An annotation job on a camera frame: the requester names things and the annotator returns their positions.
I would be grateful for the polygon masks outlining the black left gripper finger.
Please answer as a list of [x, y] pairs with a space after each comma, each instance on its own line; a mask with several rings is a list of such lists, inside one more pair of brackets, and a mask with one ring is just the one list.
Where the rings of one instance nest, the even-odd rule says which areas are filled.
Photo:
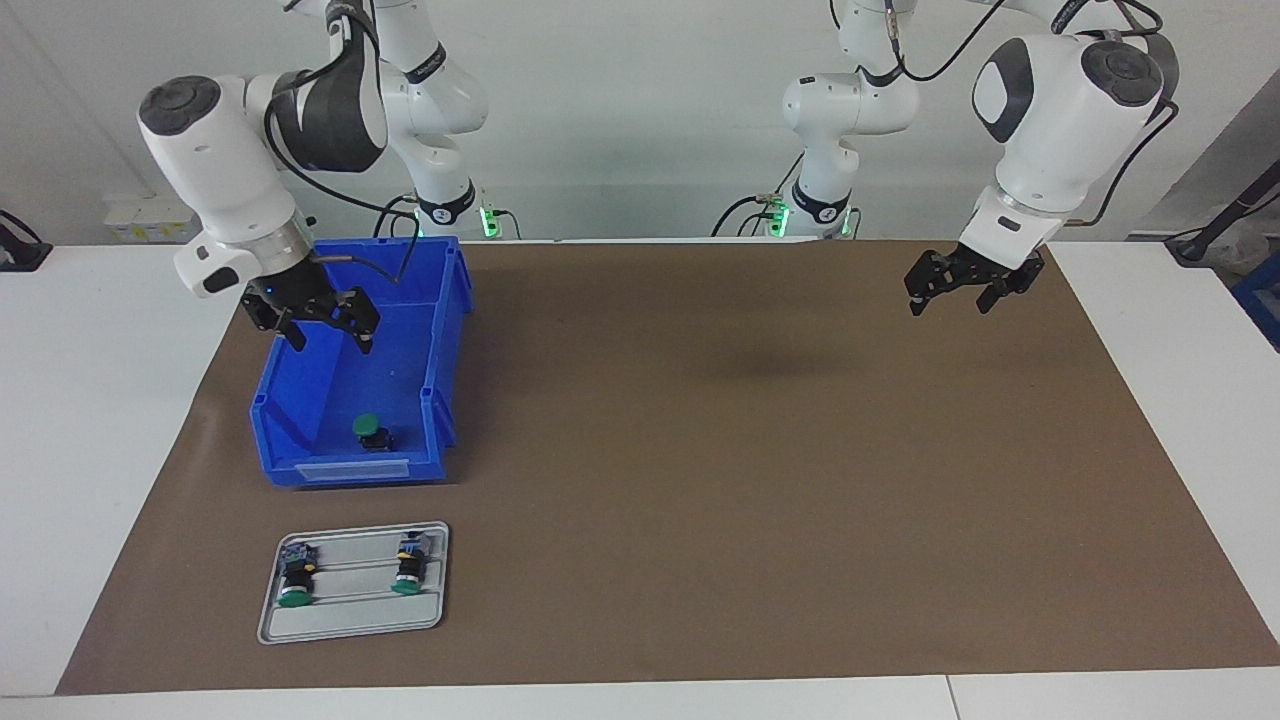
[[995, 275], [977, 300], [982, 315], [988, 314], [995, 305], [1010, 296], [1025, 293], [1044, 268], [1043, 258], [1029, 258], [1016, 270]]
[[966, 250], [924, 251], [904, 277], [911, 315], [920, 316], [932, 299], [972, 284], [975, 277], [977, 265]]

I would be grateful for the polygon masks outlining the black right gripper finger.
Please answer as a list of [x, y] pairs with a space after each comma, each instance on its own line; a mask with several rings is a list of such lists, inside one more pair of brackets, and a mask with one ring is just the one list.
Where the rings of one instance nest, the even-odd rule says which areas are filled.
[[307, 340], [288, 311], [278, 311], [256, 292], [242, 293], [242, 307], [260, 331], [274, 332], [284, 338], [294, 351], [305, 348]]
[[351, 337], [362, 355], [370, 355], [381, 315], [365, 288], [335, 291], [326, 305], [325, 323]]

